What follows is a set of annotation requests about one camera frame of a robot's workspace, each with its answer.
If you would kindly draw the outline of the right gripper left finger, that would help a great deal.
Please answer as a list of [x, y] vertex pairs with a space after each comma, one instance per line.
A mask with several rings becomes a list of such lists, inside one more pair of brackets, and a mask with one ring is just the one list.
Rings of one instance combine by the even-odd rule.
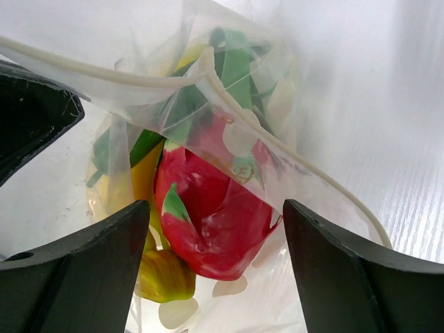
[[123, 332], [150, 215], [145, 200], [1, 262], [2, 332]]

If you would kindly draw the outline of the clear zip top bag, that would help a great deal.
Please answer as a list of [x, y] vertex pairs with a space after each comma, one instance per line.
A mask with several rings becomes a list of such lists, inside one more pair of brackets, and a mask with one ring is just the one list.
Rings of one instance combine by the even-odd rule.
[[297, 200], [377, 244], [381, 223], [296, 153], [296, 60], [281, 33], [215, 1], [2, 1], [1, 54], [110, 112], [91, 190], [104, 213], [129, 196], [129, 153], [158, 131], [277, 214]]

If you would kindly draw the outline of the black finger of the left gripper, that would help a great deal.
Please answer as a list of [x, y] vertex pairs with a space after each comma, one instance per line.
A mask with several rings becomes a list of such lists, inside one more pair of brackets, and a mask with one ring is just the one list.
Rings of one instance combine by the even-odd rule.
[[77, 95], [1, 61], [1, 184], [85, 116]]

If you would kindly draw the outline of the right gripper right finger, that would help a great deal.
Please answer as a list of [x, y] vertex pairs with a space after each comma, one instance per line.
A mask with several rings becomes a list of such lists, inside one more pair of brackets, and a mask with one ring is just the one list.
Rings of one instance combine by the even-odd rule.
[[308, 332], [442, 332], [443, 265], [391, 250], [283, 205]]

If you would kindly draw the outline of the red fake dragon fruit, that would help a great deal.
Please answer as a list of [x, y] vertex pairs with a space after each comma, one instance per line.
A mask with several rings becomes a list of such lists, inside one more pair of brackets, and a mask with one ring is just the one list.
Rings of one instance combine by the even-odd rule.
[[163, 235], [173, 252], [205, 278], [240, 278], [276, 229], [272, 207], [170, 139], [154, 180]]

